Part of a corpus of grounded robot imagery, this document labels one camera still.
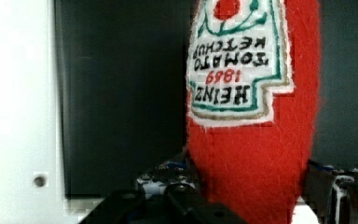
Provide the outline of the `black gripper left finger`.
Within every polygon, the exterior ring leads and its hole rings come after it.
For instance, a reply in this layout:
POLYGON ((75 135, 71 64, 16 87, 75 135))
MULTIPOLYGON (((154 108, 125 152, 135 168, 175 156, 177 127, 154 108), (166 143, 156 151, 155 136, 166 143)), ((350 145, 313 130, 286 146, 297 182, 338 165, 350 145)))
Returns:
POLYGON ((201 195, 198 171, 183 151, 140 174, 133 189, 111 192, 79 224, 247 224, 201 195))

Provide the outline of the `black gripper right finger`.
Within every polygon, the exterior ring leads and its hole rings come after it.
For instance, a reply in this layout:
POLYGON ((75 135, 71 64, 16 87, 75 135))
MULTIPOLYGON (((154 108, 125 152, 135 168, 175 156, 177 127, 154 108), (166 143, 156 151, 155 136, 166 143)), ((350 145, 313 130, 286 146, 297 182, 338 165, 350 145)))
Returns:
POLYGON ((302 198, 320 224, 358 224, 358 168, 308 161, 302 198))

